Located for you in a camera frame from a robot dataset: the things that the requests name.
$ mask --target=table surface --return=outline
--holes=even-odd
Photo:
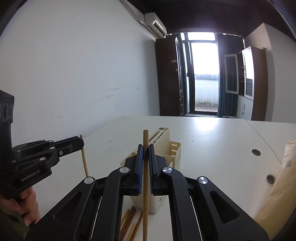
[[[182,143],[180,171],[184,176],[208,177],[251,217],[270,192],[265,176],[277,176],[286,141],[296,139],[296,124],[230,118],[124,116],[85,139],[89,175],[96,179],[107,176],[142,143],[143,129],[152,133],[160,127],[169,127],[170,139]],[[261,155],[255,156],[252,149],[259,150]],[[85,177],[81,153],[61,158],[52,172],[34,186],[41,215]],[[130,197],[125,197],[123,211],[131,206]],[[135,240],[142,240],[141,226]],[[149,215],[148,240],[172,240],[167,198],[157,214]]]

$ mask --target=dark curtain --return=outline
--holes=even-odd
[[[225,54],[237,54],[244,49],[242,37],[216,33],[216,41],[219,55],[219,102],[217,116],[236,116],[237,115],[237,95],[225,92]]]

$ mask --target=bamboo stick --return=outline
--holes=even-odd
[[[87,164],[86,164],[86,158],[85,158],[84,147],[81,149],[81,154],[82,154],[82,161],[83,161],[83,166],[84,166],[85,175],[86,175],[87,177],[89,177],[89,171],[87,170]]]
[[[128,214],[126,215],[126,218],[124,219],[122,225],[120,226],[120,237],[121,237],[121,235],[122,235],[122,233],[123,233],[123,231],[124,231],[124,229],[126,227],[127,221],[130,218],[131,213],[134,210],[134,208],[135,208],[134,206],[131,207],[131,209],[128,211]]]
[[[120,223],[120,228],[121,228],[121,225],[123,224],[124,220],[126,219],[126,216],[127,216],[128,212],[129,212],[129,208],[126,210],[126,212],[122,216],[121,223]]]
[[[148,160],[148,145],[149,136],[148,130],[143,131],[143,146],[144,146],[144,181],[143,181],[143,241],[147,241],[148,236],[148,206],[149,206],[149,160]]]
[[[131,239],[129,241],[133,241],[135,239],[135,236],[137,234],[137,231],[139,229],[142,219],[143,219],[143,212],[141,212],[140,217],[138,218],[135,230],[133,231],[133,234],[132,234]]]
[[[128,237],[126,238],[126,241],[130,241],[131,239],[131,236],[133,234],[133,231],[135,230],[135,227],[136,227],[136,223],[133,223],[132,227],[131,227],[131,230],[130,232],[128,233]]]
[[[134,217],[134,215],[135,215],[135,212],[136,212],[136,209],[134,208],[133,211],[132,211],[132,213],[131,213],[131,215],[130,215],[130,217],[129,217],[129,219],[128,219],[127,222],[126,222],[126,226],[125,226],[125,228],[123,228],[123,229],[120,231],[120,241],[123,241],[123,239],[124,239],[124,237],[125,237],[125,235],[126,235],[126,233],[127,233],[127,231],[128,231],[128,228],[129,228],[129,226],[131,225],[131,221],[133,220],[133,217]]]

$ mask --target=air conditioner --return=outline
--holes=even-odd
[[[167,35],[165,26],[154,12],[145,14],[145,24],[160,38]]]

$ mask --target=wooden cabinet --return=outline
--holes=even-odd
[[[155,41],[160,115],[162,116],[183,115],[184,93],[180,49],[177,38],[173,36]]]
[[[265,51],[250,46],[239,52],[237,58],[239,71],[237,118],[264,121],[268,94]]]

